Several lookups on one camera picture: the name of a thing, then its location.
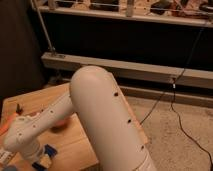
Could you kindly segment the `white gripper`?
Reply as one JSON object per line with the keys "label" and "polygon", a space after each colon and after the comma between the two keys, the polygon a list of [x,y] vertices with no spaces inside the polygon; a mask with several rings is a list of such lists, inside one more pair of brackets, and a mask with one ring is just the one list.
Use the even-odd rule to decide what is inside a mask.
{"label": "white gripper", "polygon": [[[44,155],[44,147],[39,141],[32,141],[21,149],[21,156],[29,163],[38,162]],[[40,162],[45,168],[49,168],[52,164],[49,158],[43,158]]]}

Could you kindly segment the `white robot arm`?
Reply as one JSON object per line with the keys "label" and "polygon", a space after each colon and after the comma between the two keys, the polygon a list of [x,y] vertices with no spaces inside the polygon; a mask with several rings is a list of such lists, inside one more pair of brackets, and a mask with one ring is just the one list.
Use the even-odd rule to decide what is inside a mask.
{"label": "white robot arm", "polygon": [[3,147],[34,164],[44,156],[37,137],[72,114],[78,115],[103,171],[157,171],[116,80],[98,66],[78,69],[69,90],[43,112],[15,118]]}

